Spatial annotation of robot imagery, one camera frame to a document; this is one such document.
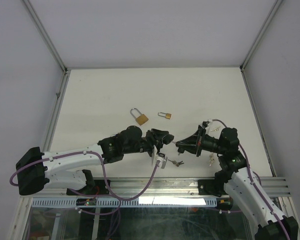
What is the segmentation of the long-shackle brass padlock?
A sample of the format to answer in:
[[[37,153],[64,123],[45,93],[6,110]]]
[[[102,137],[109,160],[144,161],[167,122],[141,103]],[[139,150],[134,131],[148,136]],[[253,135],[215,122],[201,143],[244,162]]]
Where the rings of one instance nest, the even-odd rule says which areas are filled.
[[[149,118],[135,107],[130,109],[130,114],[139,126],[142,126],[149,121]]]

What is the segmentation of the small brass padlock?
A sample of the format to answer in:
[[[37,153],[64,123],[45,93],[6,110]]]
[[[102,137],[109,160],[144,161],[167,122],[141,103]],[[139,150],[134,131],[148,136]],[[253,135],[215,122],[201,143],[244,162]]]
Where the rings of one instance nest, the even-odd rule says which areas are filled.
[[[163,117],[163,118],[165,118],[165,119],[171,119],[171,117],[172,117],[172,114],[171,113],[165,113],[165,112],[159,112],[158,114],[157,114],[159,117]]]

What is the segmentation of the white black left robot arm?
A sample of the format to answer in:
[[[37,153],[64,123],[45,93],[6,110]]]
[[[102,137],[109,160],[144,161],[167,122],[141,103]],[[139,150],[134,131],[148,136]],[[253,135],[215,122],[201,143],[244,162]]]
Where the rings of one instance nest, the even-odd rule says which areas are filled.
[[[94,177],[87,166],[102,166],[123,160],[127,154],[147,153],[153,160],[163,146],[174,136],[168,131],[150,129],[143,135],[138,126],[99,140],[97,143],[63,152],[42,152],[40,147],[30,148],[16,163],[12,175],[21,196],[37,194],[44,189],[65,189],[67,193],[88,195],[95,188]]]

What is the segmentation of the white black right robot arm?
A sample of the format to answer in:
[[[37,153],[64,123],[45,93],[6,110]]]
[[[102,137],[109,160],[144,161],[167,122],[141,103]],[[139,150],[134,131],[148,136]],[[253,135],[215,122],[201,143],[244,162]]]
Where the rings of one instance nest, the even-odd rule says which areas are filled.
[[[219,138],[207,134],[208,122],[175,143],[177,151],[199,157],[202,151],[217,154],[221,170],[214,175],[213,195],[228,194],[249,221],[256,240],[296,240],[299,225],[286,216],[266,194],[253,174],[247,155],[240,152],[236,128],[225,127]]]

